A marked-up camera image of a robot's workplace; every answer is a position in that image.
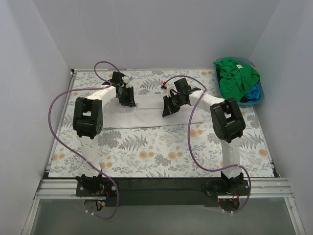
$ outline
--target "blue plastic basket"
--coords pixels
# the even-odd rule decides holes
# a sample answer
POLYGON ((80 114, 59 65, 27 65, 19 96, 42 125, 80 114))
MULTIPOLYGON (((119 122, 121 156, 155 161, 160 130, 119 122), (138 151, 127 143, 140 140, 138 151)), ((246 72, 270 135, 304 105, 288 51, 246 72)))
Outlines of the blue plastic basket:
MULTIPOLYGON (((254 64, 247 60, 247 59, 244 59, 244 58, 237 58, 237 57, 233 57, 235 60, 237 60, 238 62, 242 62, 242 63, 245 63, 247 65, 252 65, 254 66, 254 64)), ((222 61, 223 58, 220 58, 218 60, 216 60, 216 62, 219 62, 219 61, 222 61)), ((218 84, 218 92, 220 94, 220 96, 223 98, 222 94, 221 94, 221 91, 220 91, 220 84, 219 84, 219 73, 217 72, 217 69, 216 69, 216 65, 214 64, 214 70, 215 70, 215 77, 216 77, 216 82, 218 84)), ((242 102, 237 102, 240 106, 251 106, 251 105, 254 105, 254 104, 259 104, 262 102, 263 98, 264 98, 264 93, 263 93, 263 89, 262 89, 262 86, 261 86, 261 82, 259 81, 258 82, 258 85, 259 85, 259 88, 260 88, 260 99, 258 101, 255 101, 255 102, 250 102, 250 103, 242 103, 242 102)))

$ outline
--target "glass panel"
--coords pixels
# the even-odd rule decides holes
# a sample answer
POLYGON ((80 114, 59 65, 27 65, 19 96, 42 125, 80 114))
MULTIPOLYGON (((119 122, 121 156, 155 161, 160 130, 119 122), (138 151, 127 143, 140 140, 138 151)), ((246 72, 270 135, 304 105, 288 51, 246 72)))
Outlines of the glass panel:
MULTIPOLYGON (((113 209, 103 208, 100 213, 108 215, 113 209)), ((40 200, 31 234, 103 233, 295 234, 283 198, 251 198, 246 208, 232 216, 206 210, 203 206, 124 206, 109 221, 85 213, 84 200, 40 200)))

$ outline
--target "floral tablecloth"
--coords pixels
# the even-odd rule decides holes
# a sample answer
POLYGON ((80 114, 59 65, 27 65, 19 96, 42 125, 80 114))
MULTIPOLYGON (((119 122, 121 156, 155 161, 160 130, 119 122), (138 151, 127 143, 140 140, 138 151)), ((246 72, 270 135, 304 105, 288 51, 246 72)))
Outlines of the floral tablecloth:
MULTIPOLYGON (((199 79, 208 88, 208 93, 218 96, 214 72, 209 70, 186 71, 124 71, 131 78, 135 94, 161 94, 161 84, 167 78, 184 74, 199 79)), ((110 79, 112 72, 99 72, 110 79)), ((192 87, 199 85, 188 81, 192 87)), ((102 81, 94 72, 78 72, 73 88, 100 87, 102 81)), ((80 142, 72 128, 74 104, 77 97, 90 92, 72 92, 62 121, 59 137, 67 145, 81 151, 80 142)), ((241 164, 251 177, 273 177, 268 152, 259 122, 252 107, 241 108, 246 122, 241 138, 241 164)), ((191 125, 191 143, 198 162, 210 169, 223 166, 222 148, 215 136, 211 115, 201 110, 203 123, 191 125)), ((103 129, 98 140, 102 170, 112 177, 219 177, 199 169, 190 157, 187 146, 187 125, 153 128, 103 129)), ((57 144, 52 159, 49 177, 75 177, 83 171, 83 161, 57 144)))

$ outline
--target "small black object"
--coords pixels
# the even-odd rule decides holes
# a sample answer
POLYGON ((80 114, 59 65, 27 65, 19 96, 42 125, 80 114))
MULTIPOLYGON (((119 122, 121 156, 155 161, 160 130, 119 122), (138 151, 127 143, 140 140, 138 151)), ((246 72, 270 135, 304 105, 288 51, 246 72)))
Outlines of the small black object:
MULTIPOLYGON (((113 72, 112 79, 109 81, 116 88, 116 98, 118 98, 119 103, 123 106, 135 107, 134 88, 126 88, 127 84, 123 80, 124 76, 121 72, 113 72)), ((103 85, 109 85, 109 82, 104 82, 103 85)))
POLYGON ((93 139, 95 135, 101 132, 102 126, 102 101, 77 98, 73 117, 73 129, 77 135, 79 137, 88 136, 93 139), (87 112, 91 112, 91 115, 84 115, 87 112))
POLYGON ((191 88, 188 85, 186 78, 182 78, 174 82, 177 90, 177 94, 173 94, 170 97, 164 96, 164 110, 163 117, 177 113, 180 110, 180 106, 188 104, 190 105, 189 95, 194 91, 200 91, 200 88, 191 88))
POLYGON ((86 196, 106 196, 106 193, 110 194, 110 197, 116 196, 116 189, 114 189, 113 183, 107 178, 103 178, 101 174, 98 176, 88 177, 82 175, 81 177, 76 176, 77 189, 76 196, 86 197, 86 196))
POLYGON ((227 199, 220 199, 219 205, 225 211, 229 211, 229 212, 233 211, 234 212, 234 211, 239 209, 240 201, 239 200, 229 201, 227 199))
POLYGON ((230 98, 223 103, 213 104, 210 110, 213 129, 219 139, 231 143, 234 138, 243 135, 246 123, 235 99, 230 98), (224 113, 231 114, 231 116, 226 118, 224 113))
POLYGON ((228 179, 222 172, 221 178, 212 178, 205 181, 205 190, 208 196, 225 195, 227 192, 237 192, 240 190, 242 195, 248 193, 248 182, 244 180, 244 174, 228 179))
POLYGON ((98 206, 98 201, 95 201, 96 202, 96 207, 97 207, 97 211, 99 212, 99 211, 101 211, 102 210, 102 208, 103 208, 103 206, 101 205, 101 201, 99 202, 99 206, 98 206))
POLYGON ((240 100, 241 103, 248 103, 249 101, 252 101, 252 99, 248 99, 247 97, 243 96, 240 100))
POLYGON ((101 182, 101 175, 87 177, 86 175, 82 175, 82 177, 76 176, 75 180, 77 180, 81 186, 89 191, 92 194, 99 194, 103 191, 103 184, 101 182))
POLYGON ((166 86, 165 86, 166 83, 167 83, 167 82, 163 82, 163 83, 162 83, 161 89, 166 90, 166 86))

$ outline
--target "cable connector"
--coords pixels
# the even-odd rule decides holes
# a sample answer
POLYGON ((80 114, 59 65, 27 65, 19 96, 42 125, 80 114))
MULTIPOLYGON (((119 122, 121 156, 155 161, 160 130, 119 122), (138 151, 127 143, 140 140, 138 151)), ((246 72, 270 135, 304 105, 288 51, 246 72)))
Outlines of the cable connector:
POLYGON ((167 83, 167 82, 163 82, 163 83, 162 83, 161 89, 166 90, 166 86, 165 86, 166 83, 167 83))

